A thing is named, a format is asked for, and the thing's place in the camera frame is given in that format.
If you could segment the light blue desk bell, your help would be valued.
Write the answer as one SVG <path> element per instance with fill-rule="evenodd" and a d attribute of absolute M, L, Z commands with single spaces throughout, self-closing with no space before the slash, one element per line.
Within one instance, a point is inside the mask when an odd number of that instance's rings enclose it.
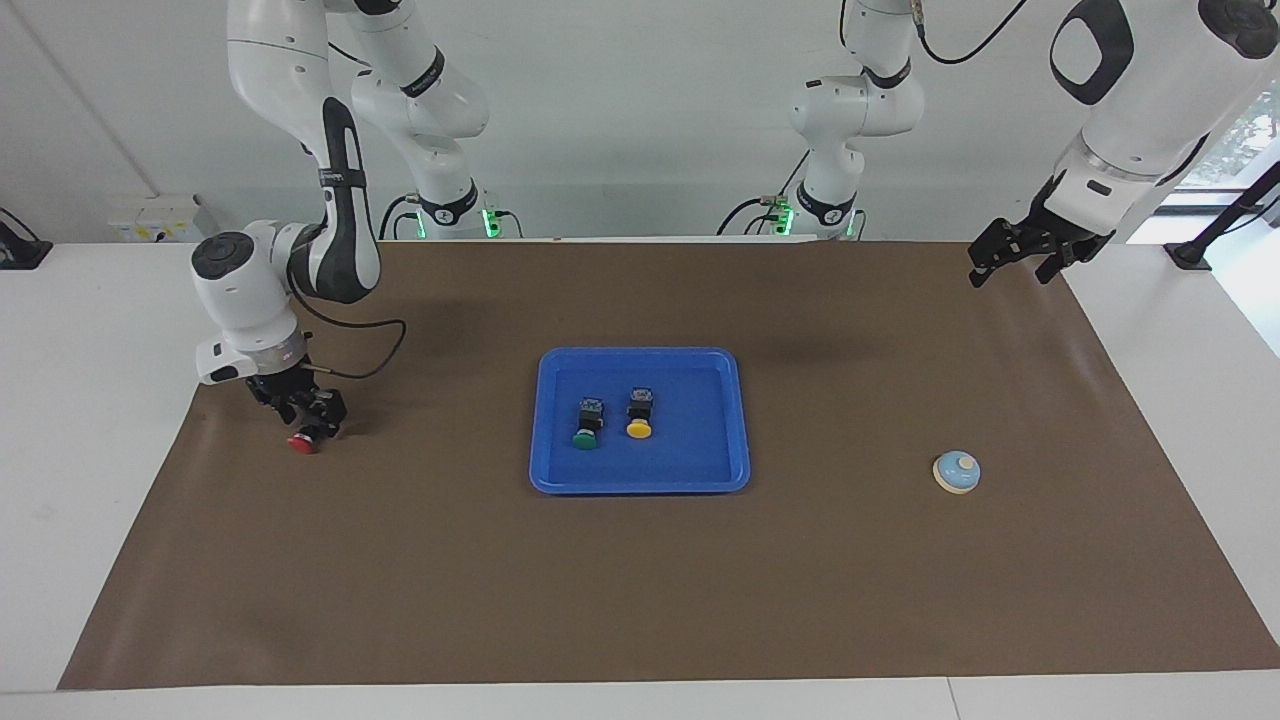
<path fill-rule="evenodd" d="M 931 471 L 938 486 L 952 495 L 966 495 L 974 491 L 982 478 L 978 459 L 961 450 L 941 454 L 933 460 Z"/>

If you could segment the brown table mat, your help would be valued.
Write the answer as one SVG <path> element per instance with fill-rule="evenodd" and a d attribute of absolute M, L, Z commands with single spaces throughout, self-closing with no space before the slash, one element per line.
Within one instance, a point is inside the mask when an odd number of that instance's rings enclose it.
<path fill-rule="evenodd" d="M 402 316 L 305 457 L 198 389 L 64 689 L 1280 669 L 1064 281 L 956 243 L 390 243 Z M 714 346 L 751 475 L 550 497 L 562 346 Z M 966 495 L 932 477 L 974 455 Z"/>

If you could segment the black clamp mount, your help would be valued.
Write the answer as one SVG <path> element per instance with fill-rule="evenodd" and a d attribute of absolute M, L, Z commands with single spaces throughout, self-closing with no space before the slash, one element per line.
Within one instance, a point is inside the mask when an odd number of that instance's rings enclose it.
<path fill-rule="evenodd" d="M 51 250 L 51 242 L 42 240 L 18 215 L 0 206 L 0 270 L 35 270 Z"/>

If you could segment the black clamp stand with rod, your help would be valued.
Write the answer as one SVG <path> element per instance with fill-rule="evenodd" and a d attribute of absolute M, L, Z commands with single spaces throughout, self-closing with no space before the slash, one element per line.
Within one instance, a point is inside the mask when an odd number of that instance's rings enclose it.
<path fill-rule="evenodd" d="M 1251 187 L 1226 206 L 1193 240 L 1165 243 L 1164 251 L 1184 272 L 1211 272 L 1206 259 L 1211 245 L 1230 232 L 1247 227 L 1280 204 L 1280 160 L 1276 160 Z"/>

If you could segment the window with green foliage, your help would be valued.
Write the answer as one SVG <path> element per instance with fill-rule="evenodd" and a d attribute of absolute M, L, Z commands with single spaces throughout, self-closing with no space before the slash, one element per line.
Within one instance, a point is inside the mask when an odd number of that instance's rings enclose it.
<path fill-rule="evenodd" d="M 1243 191 L 1280 161 L 1280 78 L 1275 79 L 1193 165 L 1178 188 Z"/>

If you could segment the white wall power box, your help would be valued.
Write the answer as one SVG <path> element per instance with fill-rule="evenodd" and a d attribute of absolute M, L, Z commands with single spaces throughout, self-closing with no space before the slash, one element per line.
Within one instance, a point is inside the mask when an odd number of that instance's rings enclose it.
<path fill-rule="evenodd" d="M 108 227 L 119 242 L 198 243 L 221 232 L 196 195 L 115 195 L 108 202 Z"/>

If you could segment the blue plastic tray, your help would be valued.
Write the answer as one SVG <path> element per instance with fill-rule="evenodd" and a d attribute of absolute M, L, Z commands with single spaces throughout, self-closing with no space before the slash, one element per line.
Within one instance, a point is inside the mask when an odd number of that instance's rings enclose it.
<path fill-rule="evenodd" d="M 654 393 L 653 433 L 627 436 L 634 387 Z M 605 424 L 594 450 L 571 443 L 584 397 Z M 562 347 L 538 365 L 529 477 L 552 496 L 727 495 L 750 478 L 739 365 L 716 347 Z"/>

